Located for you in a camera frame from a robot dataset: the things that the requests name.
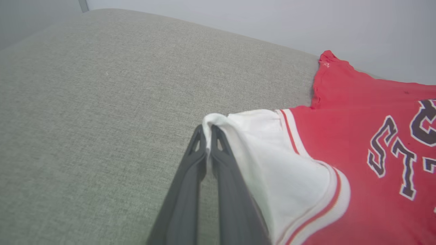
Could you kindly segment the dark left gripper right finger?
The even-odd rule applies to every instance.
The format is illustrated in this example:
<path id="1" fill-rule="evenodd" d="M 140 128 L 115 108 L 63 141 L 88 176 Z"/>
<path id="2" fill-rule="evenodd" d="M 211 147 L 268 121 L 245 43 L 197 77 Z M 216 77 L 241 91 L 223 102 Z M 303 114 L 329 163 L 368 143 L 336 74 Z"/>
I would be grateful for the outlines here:
<path id="1" fill-rule="evenodd" d="M 218 182 L 219 232 L 222 245 L 269 245 L 263 215 L 241 174 L 225 133 L 211 128 L 210 157 Z"/>

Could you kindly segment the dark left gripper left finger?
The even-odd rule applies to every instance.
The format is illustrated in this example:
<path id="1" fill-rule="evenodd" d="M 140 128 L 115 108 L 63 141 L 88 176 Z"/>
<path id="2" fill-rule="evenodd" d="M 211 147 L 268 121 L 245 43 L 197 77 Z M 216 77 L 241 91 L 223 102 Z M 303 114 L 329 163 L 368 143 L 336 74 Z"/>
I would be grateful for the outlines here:
<path id="1" fill-rule="evenodd" d="M 206 159 L 206 139 L 199 125 L 154 222 L 148 245 L 197 244 L 200 184 L 206 175 Z"/>

